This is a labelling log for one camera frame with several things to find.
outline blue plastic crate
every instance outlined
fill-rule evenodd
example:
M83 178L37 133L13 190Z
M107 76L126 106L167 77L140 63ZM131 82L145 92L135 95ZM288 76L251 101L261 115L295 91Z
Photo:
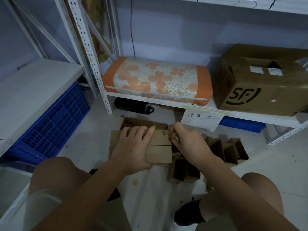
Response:
M222 126L233 127L245 131L260 133L266 128L265 123L224 116L219 123Z
M6 152L7 156L39 164L56 156L90 107L75 82Z

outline leg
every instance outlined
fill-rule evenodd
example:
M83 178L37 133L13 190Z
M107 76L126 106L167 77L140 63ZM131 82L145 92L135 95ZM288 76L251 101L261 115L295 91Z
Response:
M258 173L246 173L242 176L242 180L280 214L284 215L280 192L270 179ZM226 213L226 209L215 191L209 192L201 199L199 208L205 221Z
M81 186L90 176L89 173L77 168L68 158L49 158L36 167L30 182L29 195L45 187L70 192Z

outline white floor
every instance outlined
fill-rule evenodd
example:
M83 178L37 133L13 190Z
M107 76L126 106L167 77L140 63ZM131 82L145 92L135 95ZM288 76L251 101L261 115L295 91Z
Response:
M172 124L178 120L173 111L154 107L150 115L115 110L106 112L99 96L90 102L91 110L68 140L59 156L70 158L80 169L89 172L108 160L110 131L118 130L123 118L133 117ZM209 136L219 136L223 141L230 137L242 138L250 156L233 171L242 176L247 172L261 173L270 178L281 192L285 216L300 230L308 230L308 128L275 146L267 146L263 134L218 126ZM205 193L203 178L194 184L179 185L167 182L167 166L153 166L151 170L127 176L118 186L129 222L133 230L177 230L171 224L171 213ZM138 186L132 184L137 179ZM194 230L188 227L181 230Z

